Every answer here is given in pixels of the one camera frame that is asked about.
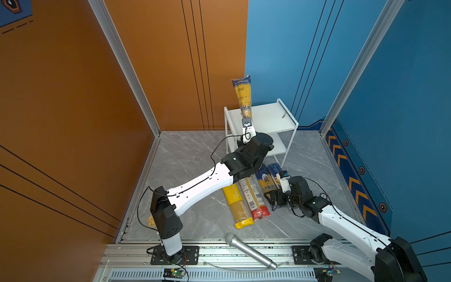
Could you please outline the red spaghetti package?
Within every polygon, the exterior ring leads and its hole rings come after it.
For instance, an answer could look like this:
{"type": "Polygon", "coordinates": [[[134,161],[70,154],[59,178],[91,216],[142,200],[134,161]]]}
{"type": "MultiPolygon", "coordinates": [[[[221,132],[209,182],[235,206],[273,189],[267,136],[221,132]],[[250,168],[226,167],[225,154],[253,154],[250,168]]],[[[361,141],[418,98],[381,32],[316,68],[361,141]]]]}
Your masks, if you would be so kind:
{"type": "Polygon", "coordinates": [[[270,212],[264,203],[262,194],[260,193],[257,183],[253,177],[247,177],[238,181],[245,199],[248,203],[253,220],[259,220],[270,216],[270,212]]]}

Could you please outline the green circuit board left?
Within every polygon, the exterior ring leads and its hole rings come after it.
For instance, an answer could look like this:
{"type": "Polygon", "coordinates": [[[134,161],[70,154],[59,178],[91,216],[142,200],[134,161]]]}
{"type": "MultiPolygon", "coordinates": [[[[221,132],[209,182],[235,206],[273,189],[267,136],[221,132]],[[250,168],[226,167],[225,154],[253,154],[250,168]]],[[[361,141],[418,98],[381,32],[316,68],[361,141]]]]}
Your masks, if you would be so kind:
{"type": "Polygon", "coordinates": [[[181,282],[188,278],[187,273],[182,269],[164,269],[162,277],[165,282],[181,282]]]}

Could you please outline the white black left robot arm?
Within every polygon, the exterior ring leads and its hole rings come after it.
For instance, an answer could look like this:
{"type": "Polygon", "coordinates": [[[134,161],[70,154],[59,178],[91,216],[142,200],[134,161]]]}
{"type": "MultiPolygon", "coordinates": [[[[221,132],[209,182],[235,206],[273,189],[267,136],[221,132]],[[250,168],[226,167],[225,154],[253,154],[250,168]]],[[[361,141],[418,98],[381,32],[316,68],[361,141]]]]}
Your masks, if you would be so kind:
{"type": "Polygon", "coordinates": [[[273,138],[258,132],[204,174],[169,190],[159,187],[152,191],[150,212],[168,257],[177,256],[183,250],[180,216],[215,191],[255,174],[273,149],[273,138]]]}

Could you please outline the aluminium corner post right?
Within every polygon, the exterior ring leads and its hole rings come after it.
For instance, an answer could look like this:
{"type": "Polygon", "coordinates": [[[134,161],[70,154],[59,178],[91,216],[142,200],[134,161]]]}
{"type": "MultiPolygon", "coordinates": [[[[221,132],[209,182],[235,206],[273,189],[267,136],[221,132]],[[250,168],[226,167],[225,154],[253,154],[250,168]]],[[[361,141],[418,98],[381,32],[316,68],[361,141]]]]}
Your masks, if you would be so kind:
{"type": "Polygon", "coordinates": [[[331,129],[332,124],[334,123],[340,111],[344,107],[346,101],[350,97],[361,75],[364,73],[364,70],[368,66],[375,51],[378,49],[380,43],[382,42],[388,29],[392,25],[394,19],[398,15],[399,10],[404,3],[404,0],[386,1],[384,8],[379,14],[345,82],[339,90],[336,99],[334,100],[326,118],[324,119],[324,122],[319,130],[319,135],[321,137],[325,137],[327,132],[331,129]]]}

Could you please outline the aluminium corner post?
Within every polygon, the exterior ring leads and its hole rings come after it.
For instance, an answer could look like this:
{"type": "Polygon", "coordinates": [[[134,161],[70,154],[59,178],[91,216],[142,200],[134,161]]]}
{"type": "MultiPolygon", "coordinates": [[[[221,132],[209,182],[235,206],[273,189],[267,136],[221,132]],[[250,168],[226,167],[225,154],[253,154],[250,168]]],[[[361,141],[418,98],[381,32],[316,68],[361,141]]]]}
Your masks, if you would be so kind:
{"type": "Polygon", "coordinates": [[[319,130],[319,135],[321,137],[325,137],[327,132],[331,129],[332,124],[334,123],[340,111],[344,107],[346,101],[350,97],[361,75],[364,73],[364,70],[368,66],[375,51],[378,49],[380,43],[382,42],[388,29],[392,25],[394,19],[398,15],[399,10],[404,3],[404,0],[386,1],[384,8],[379,14],[345,82],[339,90],[336,99],[334,100],[326,118],[324,119],[324,122],[319,130]]]}
{"type": "Polygon", "coordinates": [[[121,67],[124,77],[128,81],[130,89],[132,90],[137,103],[139,104],[144,117],[146,118],[150,129],[156,137],[160,137],[161,129],[157,123],[156,117],[152,111],[148,98],[139,81],[136,71],[132,65],[129,55],[124,47],[119,32],[114,24],[114,21],[109,13],[105,1],[89,0],[89,5],[95,14],[95,17],[100,24],[102,31],[113,51],[115,58],[121,67]]]}

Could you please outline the silver microphone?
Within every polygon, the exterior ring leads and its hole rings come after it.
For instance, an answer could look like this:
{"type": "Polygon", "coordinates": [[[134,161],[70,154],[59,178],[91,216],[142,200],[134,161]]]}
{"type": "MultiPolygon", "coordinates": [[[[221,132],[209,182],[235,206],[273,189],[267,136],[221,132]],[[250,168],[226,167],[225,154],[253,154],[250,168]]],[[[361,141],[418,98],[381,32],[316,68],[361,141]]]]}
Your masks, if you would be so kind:
{"type": "Polygon", "coordinates": [[[236,235],[228,233],[225,237],[225,242],[230,246],[242,251],[246,255],[252,257],[259,263],[263,264],[266,268],[271,270],[277,269],[277,264],[269,259],[267,256],[263,255],[256,249],[250,247],[248,244],[242,242],[236,235]]]}

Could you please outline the blue yellow spaghetti bag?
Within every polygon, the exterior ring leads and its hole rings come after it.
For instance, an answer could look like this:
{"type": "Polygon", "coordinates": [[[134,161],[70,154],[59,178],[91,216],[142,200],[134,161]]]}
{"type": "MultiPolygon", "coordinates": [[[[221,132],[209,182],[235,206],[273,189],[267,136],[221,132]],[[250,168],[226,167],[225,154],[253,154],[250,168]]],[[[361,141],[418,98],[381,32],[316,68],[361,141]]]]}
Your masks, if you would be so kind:
{"type": "Polygon", "coordinates": [[[262,164],[261,168],[257,171],[256,177],[263,193],[270,193],[278,189],[265,164],[262,164]]]}

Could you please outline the yellow spaghetti package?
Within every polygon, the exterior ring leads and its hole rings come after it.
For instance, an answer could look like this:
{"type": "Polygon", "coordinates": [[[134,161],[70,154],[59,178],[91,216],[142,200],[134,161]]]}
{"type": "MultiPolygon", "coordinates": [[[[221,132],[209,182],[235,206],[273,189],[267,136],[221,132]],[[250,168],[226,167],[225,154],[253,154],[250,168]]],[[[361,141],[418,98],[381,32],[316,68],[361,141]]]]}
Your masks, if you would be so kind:
{"type": "Polygon", "coordinates": [[[236,229],[242,229],[254,224],[251,214],[244,204],[243,197],[236,184],[223,188],[225,198],[234,218],[236,229]]]}

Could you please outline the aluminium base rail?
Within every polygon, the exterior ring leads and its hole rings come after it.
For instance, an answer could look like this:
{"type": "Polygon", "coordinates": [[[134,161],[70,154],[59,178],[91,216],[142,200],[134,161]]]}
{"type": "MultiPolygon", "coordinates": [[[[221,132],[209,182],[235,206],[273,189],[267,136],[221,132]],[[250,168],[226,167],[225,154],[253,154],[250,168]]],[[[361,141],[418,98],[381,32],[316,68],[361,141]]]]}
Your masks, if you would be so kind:
{"type": "MultiPolygon", "coordinates": [[[[250,247],[271,259],[276,270],[264,267],[256,259],[229,246],[224,240],[186,241],[184,246],[198,247],[193,255],[196,264],[186,264],[184,282],[326,282],[331,268],[332,282],[364,282],[366,278],[340,263],[315,264],[298,258],[294,247],[308,248],[306,240],[248,240],[250,247]]],[[[157,263],[157,241],[110,244],[102,256],[95,282],[166,282],[169,265],[157,263]]]]}

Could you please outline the dark blue Barilla spaghetti box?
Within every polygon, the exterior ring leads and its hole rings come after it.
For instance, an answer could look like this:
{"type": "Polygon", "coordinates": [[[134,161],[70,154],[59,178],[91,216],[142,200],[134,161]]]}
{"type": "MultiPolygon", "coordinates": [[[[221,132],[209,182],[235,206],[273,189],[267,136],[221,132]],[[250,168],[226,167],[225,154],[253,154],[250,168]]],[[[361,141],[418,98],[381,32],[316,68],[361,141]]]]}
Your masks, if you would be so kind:
{"type": "Polygon", "coordinates": [[[282,179],[289,179],[291,177],[288,171],[283,170],[278,163],[269,164],[267,167],[269,172],[271,173],[272,178],[279,186],[281,185],[282,179]]]}

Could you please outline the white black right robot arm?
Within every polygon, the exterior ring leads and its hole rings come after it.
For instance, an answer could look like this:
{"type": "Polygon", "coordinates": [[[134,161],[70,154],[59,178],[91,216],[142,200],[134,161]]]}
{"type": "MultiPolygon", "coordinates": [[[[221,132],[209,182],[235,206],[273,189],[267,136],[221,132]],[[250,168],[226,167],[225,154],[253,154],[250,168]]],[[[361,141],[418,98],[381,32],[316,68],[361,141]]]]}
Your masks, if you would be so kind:
{"type": "Polygon", "coordinates": [[[328,195],[315,196],[308,179],[269,177],[276,189],[270,194],[277,202],[297,208],[302,216],[341,235],[352,246],[346,246],[328,234],[310,243],[310,253],[317,263],[337,262],[372,282],[425,282],[427,276],[412,246],[405,239],[392,239],[378,233],[340,211],[328,195]]]}

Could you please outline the yellow blue-top spaghetti bag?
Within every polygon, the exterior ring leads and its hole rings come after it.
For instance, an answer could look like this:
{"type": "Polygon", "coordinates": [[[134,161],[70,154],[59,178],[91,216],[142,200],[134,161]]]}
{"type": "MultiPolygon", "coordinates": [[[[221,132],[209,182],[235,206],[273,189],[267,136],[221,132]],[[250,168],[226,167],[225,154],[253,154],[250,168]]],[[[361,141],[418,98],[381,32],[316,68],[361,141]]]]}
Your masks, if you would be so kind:
{"type": "Polygon", "coordinates": [[[232,84],[237,95],[242,118],[251,118],[251,76],[233,79],[232,84]]]}

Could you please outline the aluminium corner post left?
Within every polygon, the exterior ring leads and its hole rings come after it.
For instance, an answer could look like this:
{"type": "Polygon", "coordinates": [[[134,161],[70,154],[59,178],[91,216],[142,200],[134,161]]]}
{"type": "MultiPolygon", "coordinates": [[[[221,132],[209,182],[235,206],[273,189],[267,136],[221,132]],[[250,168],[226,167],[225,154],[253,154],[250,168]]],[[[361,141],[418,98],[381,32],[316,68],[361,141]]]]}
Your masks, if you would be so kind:
{"type": "Polygon", "coordinates": [[[136,71],[132,65],[129,55],[124,47],[119,32],[114,24],[114,21],[109,13],[105,1],[89,0],[89,5],[95,14],[95,17],[100,24],[102,31],[113,51],[115,58],[121,67],[124,77],[128,81],[130,89],[132,90],[137,103],[139,104],[144,117],[146,118],[150,129],[156,137],[160,137],[161,129],[157,123],[156,117],[152,111],[148,98],[139,81],[136,71]]]}

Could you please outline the white two-tier metal shelf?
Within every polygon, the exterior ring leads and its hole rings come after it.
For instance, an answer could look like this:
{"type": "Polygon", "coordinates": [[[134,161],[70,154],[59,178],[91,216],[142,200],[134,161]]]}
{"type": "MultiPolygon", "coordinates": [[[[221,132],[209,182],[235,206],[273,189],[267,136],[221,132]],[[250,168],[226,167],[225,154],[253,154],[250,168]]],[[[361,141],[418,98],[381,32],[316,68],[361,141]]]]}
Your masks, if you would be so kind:
{"type": "MultiPolygon", "coordinates": [[[[284,167],[298,129],[297,120],[280,99],[275,103],[253,106],[252,118],[254,129],[270,135],[274,141],[274,149],[267,156],[274,157],[276,162],[284,167]]],[[[225,107],[224,121],[225,135],[228,137],[226,151],[231,152],[237,149],[236,136],[244,133],[241,110],[229,110],[225,107]]]]}

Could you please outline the small yellow floor object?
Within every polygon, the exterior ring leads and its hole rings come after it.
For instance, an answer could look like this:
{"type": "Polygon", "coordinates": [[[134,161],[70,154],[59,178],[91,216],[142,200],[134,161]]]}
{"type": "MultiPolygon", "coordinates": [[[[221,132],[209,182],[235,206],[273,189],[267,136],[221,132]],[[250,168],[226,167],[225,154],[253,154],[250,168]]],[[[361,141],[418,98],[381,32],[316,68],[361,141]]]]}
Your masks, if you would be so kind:
{"type": "Polygon", "coordinates": [[[148,217],[146,220],[147,220],[148,226],[150,228],[152,228],[152,229],[156,228],[156,224],[155,224],[155,221],[152,216],[148,217]]]}

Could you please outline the circuit board right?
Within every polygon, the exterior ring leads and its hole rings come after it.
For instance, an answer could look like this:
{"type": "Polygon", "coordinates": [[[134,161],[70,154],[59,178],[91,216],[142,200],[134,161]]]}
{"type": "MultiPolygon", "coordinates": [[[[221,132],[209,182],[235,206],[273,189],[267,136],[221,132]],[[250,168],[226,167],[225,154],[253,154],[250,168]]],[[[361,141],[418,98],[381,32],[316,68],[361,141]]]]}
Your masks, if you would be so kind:
{"type": "Polygon", "coordinates": [[[334,277],[341,274],[337,269],[314,269],[315,278],[318,282],[332,282],[334,277]]]}

